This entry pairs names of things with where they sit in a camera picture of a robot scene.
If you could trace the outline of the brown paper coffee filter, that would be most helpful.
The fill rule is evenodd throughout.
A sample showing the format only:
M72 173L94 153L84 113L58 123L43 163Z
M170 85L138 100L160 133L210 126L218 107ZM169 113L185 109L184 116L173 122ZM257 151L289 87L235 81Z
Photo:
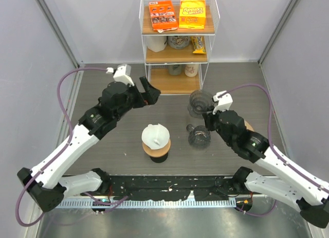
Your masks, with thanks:
M254 132L254 128L246 120L244 121L244 124L247 130Z

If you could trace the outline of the smoky grey plastic dripper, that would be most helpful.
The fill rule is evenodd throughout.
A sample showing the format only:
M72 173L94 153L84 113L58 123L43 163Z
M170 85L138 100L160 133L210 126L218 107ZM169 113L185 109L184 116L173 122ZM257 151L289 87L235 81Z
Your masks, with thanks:
M190 116L203 119L203 113L214 109L212 95L204 90L195 90L189 97L188 111Z

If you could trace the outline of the white paper coffee filter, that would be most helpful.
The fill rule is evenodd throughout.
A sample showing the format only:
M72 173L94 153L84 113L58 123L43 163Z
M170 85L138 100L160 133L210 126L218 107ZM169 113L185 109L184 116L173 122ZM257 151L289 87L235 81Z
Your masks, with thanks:
M151 150L159 150L164 148L169 140L169 130L161 124L149 124L141 135L142 142Z

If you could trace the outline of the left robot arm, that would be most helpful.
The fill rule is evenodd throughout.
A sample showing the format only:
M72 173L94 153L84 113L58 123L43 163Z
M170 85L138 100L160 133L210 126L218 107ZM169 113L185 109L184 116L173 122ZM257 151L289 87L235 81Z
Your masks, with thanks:
M143 93L131 80L110 83L98 104L84 113L66 140L37 166L19 170L18 178L43 212L53 210L62 200L76 194L91 192L103 196L109 192L110 177L100 168L70 177L63 174L85 151L113 130L128 111L157 102L161 91L146 77L141 77L140 82Z

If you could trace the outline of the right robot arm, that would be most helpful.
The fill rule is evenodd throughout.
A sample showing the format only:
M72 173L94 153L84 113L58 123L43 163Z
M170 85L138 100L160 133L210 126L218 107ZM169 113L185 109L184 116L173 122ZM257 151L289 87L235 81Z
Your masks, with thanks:
M310 224L328 226L328 182L312 175L285 156L263 135L249 129L235 111L206 112L209 131L216 131L240 158L274 173L280 181L265 180L253 170L240 168L233 180L239 194L258 192L292 207Z

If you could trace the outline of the smoky glass coffee server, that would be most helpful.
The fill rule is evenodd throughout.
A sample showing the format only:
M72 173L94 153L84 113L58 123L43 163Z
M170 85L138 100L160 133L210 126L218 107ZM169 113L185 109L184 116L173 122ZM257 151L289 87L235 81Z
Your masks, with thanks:
M193 126L188 124L187 131L189 132L188 142L190 146L203 150L210 145L211 135L204 125Z

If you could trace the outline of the white paper roll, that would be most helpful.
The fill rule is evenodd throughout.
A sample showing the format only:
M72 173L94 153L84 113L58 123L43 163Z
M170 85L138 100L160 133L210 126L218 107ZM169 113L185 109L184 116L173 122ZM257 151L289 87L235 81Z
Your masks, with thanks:
M146 38L147 48L153 52L160 52L167 46L167 36L150 35Z

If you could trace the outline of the grey printed tin can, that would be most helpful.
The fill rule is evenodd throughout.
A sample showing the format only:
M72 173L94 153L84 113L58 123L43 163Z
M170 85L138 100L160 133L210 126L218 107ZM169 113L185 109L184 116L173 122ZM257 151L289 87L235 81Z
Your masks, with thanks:
M190 44L190 37L187 35L167 36L168 44L174 49L184 49Z

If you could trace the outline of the yellow candy bag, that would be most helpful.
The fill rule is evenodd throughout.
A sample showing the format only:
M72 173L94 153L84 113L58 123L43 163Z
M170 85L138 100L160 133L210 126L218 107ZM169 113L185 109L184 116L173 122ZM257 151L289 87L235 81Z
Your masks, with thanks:
M203 36L190 36L193 45L193 54L206 54L205 42Z

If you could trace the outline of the orange snack box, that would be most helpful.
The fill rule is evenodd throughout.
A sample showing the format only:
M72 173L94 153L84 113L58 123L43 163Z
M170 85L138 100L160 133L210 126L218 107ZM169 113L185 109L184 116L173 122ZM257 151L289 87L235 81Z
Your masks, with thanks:
M151 24L154 31L178 29L178 19L171 0L149 2Z

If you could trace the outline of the yellow snack bag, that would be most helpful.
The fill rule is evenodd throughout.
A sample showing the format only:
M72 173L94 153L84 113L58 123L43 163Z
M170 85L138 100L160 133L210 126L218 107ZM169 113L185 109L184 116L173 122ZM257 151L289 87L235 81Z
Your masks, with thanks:
M204 29L206 0L180 0L179 28Z

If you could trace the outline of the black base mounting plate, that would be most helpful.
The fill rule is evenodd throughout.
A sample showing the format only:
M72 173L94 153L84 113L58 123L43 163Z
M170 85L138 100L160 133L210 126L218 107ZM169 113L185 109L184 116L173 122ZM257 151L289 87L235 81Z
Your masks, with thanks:
M216 175L112 175L109 183L111 185L104 192L91 194L110 196L115 200L127 196L129 200L136 201L176 202L187 200L191 193L196 201L227 200L229 197L251 193L235 179Z

